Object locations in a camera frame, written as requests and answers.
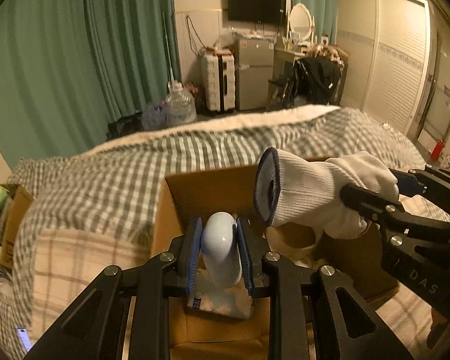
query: mini fridge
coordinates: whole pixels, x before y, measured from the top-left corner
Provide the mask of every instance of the mini fridge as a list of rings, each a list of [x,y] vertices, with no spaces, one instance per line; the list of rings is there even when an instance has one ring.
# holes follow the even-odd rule
[[[239,110],[267,106],[274,69],[274,42],[242,38],[235,43],[235,102]]]

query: blue gripper pad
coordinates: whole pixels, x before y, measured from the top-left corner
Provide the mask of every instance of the blue gripper pad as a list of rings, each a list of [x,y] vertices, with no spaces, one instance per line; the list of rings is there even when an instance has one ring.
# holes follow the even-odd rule
[[[421,195],[423,186],[421,186],[413,174],[400,172],[390,169],[391,174],[397,178],[398,191],[405,196],[413,198],[415,195]]]
[[[187,265],[187,295],[190,295],[195,287],[195,279],[197,278],[198,261],[200,258],[200,238],[202,237],[202,219],[197,218],[195,228],[193,229],[193,240],[190,246]]]
[[[236,220],[236,238],[238,242],[238,252],[240,253],[240,262],[242,264],[242,275],[245,282],[245,288],[248,294],[253,291],[253,266],[251,263],[250,252],[243,232],[243,226],[240,218]]]

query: wall-mounted tv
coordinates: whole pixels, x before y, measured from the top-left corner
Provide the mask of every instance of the wall-mounted tv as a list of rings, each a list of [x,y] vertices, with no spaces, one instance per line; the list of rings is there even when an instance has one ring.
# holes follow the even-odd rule
[[[228,0],[228,20],[285,25],[287,0]]]

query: cardboard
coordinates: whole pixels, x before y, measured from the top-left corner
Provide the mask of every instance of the cardboard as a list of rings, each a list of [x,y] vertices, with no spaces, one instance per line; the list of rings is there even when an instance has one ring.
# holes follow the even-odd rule
[[[217,211],[246,215],[253,231],[262,235],[265,227],[253,206],[256,170],[256,166],[246,166],[167,176],[160,193],[151,255],[168,250],[171,240],[184,233],[193,216],[200,216],[205,223]],[[366,299],[390,297],[398,282],[380,268],[379,237],[378,229],[372,227],[346,243],[327,239],[320,242],[322,255],[318,257],[351,275]],[[245,321],[189,309],[178,298],[170,299],[169,308],[172,359],[267,359],[269,299],[256,299],[253,314]]]
[[[10,195],[13,197],[13,203],[8,212],[7,222],[5,223],[0,264],[11,269],[13,267],[15,238],[17,237],[18,229],[25,216],[25,212],[27,212],[34,198],[19,184],[3,184],[3,186],[10,191]]]

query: sliding wardrobe door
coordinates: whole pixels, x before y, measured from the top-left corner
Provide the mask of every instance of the sliding wardrobe door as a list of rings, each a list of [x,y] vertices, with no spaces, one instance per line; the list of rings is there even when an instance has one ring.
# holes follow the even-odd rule
[[[430,49],[425,4],[379,0],[378,49],[363,111],[402,133],[410,127],[425,83]]]
[[[376,17],[376,0],[338,0],[336,43],[350,55],[343,106],[362,108],[371,72]]]

